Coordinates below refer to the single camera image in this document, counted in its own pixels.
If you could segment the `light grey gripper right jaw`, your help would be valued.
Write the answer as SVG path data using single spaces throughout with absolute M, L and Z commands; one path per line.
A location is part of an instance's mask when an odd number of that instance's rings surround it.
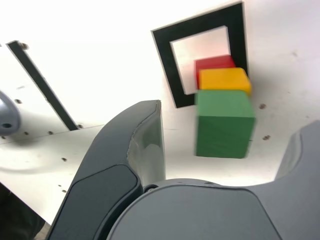
M 317 240 L 320 123 L 295 133 L 274 181 L 243 187 L 182 179 L 135 200 L 110 240 Z

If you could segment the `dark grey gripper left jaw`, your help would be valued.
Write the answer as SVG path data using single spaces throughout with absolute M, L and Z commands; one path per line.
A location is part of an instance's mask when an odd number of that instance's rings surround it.
M 110 120 L 87 150 L 47 235 L 105 240 L 144 187 L 166 178 L 162 105 L 138 102 Z

